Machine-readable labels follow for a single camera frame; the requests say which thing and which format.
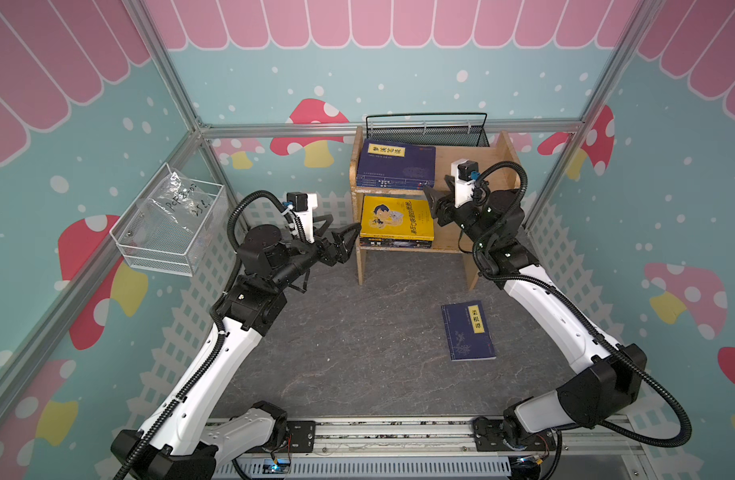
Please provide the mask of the black deer antler book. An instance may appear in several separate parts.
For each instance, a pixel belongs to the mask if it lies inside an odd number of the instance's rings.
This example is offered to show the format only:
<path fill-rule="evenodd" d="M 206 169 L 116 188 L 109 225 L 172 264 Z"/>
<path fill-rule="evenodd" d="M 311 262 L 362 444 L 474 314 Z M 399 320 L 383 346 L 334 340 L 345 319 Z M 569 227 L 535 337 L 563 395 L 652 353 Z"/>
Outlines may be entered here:
<path fill-rule="evenodd" d="M 433 240 L 405 240 L 393 238 L 361 237 L 360 244 L 363 248 L 399 248 L 399 249 L 429 249 L 433 246 Z"/>

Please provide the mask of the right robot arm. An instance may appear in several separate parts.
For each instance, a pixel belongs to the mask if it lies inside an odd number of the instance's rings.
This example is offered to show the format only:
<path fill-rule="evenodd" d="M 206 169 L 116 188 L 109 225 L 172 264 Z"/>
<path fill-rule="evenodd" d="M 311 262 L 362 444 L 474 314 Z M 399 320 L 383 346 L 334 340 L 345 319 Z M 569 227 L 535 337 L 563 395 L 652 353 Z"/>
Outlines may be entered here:
<path fill-rule="evenodd" d="M 537 256 L 517 232 L 525 217 L 519 190 L 495 191 L 485 204 L 457 205 L 453 193 L 423 190 L 431 217 L 441 226 L 455 224 L 473 242 L 471 258 L 479 276 L 517 300 L 559 347 L 575 375 L 541 396 L 509 406 L 503 412 L 501 439 L 518 450 L 535 436 L 583 427 L 605 427 L 639 443 L 681 447 L 693 426 L 677 398 L 645 371 L 647 356 L 635 344 L 625 345 L 599 329 L 545 273 Z M 679 430 L 667 438 L 649 437 L 611 422 L 611 416 L 637 401 L 642 385 L 655 392 L 677 416 Z"/>

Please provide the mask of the clear plastic bag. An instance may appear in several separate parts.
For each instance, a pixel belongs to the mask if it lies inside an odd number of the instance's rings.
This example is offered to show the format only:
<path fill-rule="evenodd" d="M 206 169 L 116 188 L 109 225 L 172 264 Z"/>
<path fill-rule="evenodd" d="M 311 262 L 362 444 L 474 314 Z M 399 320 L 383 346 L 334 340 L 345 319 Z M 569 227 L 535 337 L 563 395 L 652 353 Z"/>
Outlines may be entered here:
<path fill-rule="evenodd" d="M 195 234 L 213 206 L 214 198 L 177 170 L 159 182 L 148 198 L 151 206 L 189 234 Z"/>

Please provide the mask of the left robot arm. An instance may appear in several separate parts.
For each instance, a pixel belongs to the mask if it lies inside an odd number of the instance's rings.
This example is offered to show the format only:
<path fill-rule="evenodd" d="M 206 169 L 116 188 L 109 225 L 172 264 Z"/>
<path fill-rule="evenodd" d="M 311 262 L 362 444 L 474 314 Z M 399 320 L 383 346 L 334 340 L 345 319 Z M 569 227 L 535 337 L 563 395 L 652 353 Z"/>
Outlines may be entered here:
<path fill-rule="evenodd" d="M 269 333 L 288 300 L 304 292 L 313 266 L 347 262 L 361 232 L 357 223 L 331 229 L 318 219 L 313 237 L 287 239 L 275 225 L 252 228 L 236 248 L 240 271 L 210 311 L 214 322 L 200 353 L 164 403 L 136 430 L 121 431 L 111 450 L 125 479 L 210 479 L 254 449 L 272 457 L 290 447 L 288 414 L 259 401 L 214 429 L 207 424 L 240 366 Z"/>

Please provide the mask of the dark blue book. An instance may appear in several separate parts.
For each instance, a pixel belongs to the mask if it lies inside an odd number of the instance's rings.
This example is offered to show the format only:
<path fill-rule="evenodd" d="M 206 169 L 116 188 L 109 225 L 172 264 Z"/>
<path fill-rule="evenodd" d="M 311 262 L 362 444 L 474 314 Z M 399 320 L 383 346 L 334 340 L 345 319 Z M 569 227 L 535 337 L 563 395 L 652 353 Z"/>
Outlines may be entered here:
<path fill-rule="evenodd" d="M 435 185 L 433 146 L 367 141 L 356 176 L 360 187 L 422 190 Z"/>
<path fill-rule="evenodd" d="M 492 360 L 497 351 L 489 335 L 481 300 L 441 306 L 449 357 L 453 362 Z"/>

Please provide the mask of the yellow cartoon book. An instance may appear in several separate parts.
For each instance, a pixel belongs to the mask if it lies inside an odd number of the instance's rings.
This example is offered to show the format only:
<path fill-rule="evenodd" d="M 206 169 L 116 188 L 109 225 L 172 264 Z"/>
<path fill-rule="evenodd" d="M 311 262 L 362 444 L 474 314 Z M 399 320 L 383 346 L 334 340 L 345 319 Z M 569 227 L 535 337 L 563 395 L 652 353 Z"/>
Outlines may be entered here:
<path fill-rule="evenodd" d="M 427 201 L 366 196 L 361 236 L 367 239 L 433 242 L 435 222 Z"/>

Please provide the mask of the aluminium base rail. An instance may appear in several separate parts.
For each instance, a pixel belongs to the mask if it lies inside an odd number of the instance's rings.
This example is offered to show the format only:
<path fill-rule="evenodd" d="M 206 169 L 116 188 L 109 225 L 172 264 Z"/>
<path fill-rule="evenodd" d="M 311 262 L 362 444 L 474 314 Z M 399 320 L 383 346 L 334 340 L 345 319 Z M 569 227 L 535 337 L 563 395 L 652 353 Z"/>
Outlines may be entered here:
<path fill-rule="evenodd" d="M 141 479 L 653 479 L 639 443 L 607 430 L 553 430 L 511 450 L 499 419 L 212 419 L 192 454 L 165 447 Z"/>

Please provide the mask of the wooden two-tier bookshelf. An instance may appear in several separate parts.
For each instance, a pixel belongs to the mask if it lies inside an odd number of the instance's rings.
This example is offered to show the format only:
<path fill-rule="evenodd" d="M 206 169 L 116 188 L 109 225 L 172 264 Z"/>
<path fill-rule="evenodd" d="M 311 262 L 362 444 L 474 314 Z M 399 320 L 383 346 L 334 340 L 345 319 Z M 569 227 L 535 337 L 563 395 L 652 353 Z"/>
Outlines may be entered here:
<path fill-rule="evenodd" d="M 385 141 L 377 140 L 377 134 L 371 134 L 370 138 L 367 136 L 366 128 L 364 126 L 358 127 L 357 134 L 355 137 L 355 143 L 352 152 L 352 158 L 350 163 L 350 186 L 352 196 L 352 207 L 354 219 L 357 222 L 361 222 L 364 213 L 364 201 L 366 196 L 379 196 L 379 197 L 423 197 L 423 191 L 421 190 L 403 190 L 403 189 L 391 189 L 391 188 L 379 188 L 379 187 L 363 187 L 357 184 L 358 168 L 360 166 L 360 157 L 362 155 L 364 143 L 367 140 L 375 138 L 377 143 L 385 143 Z M 462 206 L 463 200 L 472 200 L 477 198 L 475 186 L 477 186 L 477 180 L 483 178 L 483 170 L 486 167 L 497 165 L 505 161 L 513 161 L 513 163 L 519 164 L 519 157 L 517 152 L 513 148 L 511 138 L 507 135 L 507 132 L 503 131 L 497 136 L 497 144 L 495 147 L 465 147 L 465 146 L 435 146 L 435 185 L 433 188 L 437 191 L 443 192 L 443 195 L 447 195 L 445 191 L 449 190 L 449 193 L 453 195 L 453 206 Z M 473 167 L 469 168 L 471 172 L 467 173 L 465 167 L 459 167 L 464 164 L 465 161 L 477 162 L 477 170 L 479 172 L 473 172 Z M 487 178 L 491 180 L 489 189 L 505 190 L 507 188 L 517 187 L 519 185 L 519 179 L 517 179 L 517 173 L 513 170 L 509 170 L 507 173 L 495 173 L 491 174 L 491 177 Z M 457 237 L 459 235 L 459 229 L 453 228 L 453 226 L 437 226 L 435 225 L 435 238 L 430 248 L 415 248 L 415 249 L 403 249 L 399 247 L 387 247 L 387 246 L 357 246 L 357 272 L 358 281 L 360 285 L 365 284 L 366 279 L 366 263 L 367 263 L 367 252 L 368 251 L 409 251 L 415 253 L 449 253 L 459 254 L 459 248 L 457 248 Z M 473 290 L 477 285 L 477 268 L 475 268 L 475 261 L 471 259 L 471 255 L 463 255 L 463 267 L 465 267 L 465 278 L 467 278 L 467 289 Z"/>

